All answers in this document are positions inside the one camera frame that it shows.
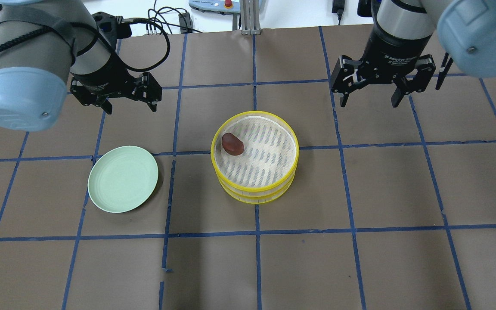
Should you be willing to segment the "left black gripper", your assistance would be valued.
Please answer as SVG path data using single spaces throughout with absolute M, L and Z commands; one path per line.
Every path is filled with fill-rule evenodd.
M 115 52 L 92 48 L 75 59 L 70 69 L 73 76 L 70 91 L 83 106 L 93 105 L 111 115 L 110 98 L 125 97 L 142 101 L 157 112 L 163 89 L 150 72 L 134 78 Z

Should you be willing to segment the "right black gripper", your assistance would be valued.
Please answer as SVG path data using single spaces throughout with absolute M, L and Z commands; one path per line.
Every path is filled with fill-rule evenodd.
M 360 60 L 341 55 L 331 73 L 331 92 L 341 96 L 340 107 L 347 105 L 350 94 L 372 83 L 391 83 L 396 89 L 391 97 L 397 108 L 404 96 L 421 93 L 429 85 L 436 65 L 431 54 L 421 56 L 423 39 L 400 39 L 382 30 L 372 30 Z M 416 75 L 406 75 L 416 69 Z

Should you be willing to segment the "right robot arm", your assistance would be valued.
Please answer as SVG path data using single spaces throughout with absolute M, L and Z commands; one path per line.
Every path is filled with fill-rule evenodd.
M 433 33 L 445 51 L 437 90 L 452 65 L 471 77 L 496 77 L 496 0 L 361 0 L 357 13 L 373 27 L 362 57 L 341 55 L 331 73 L 342 107 L 372 84 L 396 86 L 393 107 L 425 91 L 436 70 L 433 56 L 423 54 Z

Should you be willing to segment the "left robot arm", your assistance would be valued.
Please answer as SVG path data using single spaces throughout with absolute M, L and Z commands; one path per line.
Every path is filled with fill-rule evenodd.
M 57 122 L 66 96 L 112 113 L 110 98 L 157 110 L 163 90 L 147 68 L 116 52 L 132 24 L 106 12 L 91 14 L 80 0 L 0 0 L 0 127 L 45 131 Z

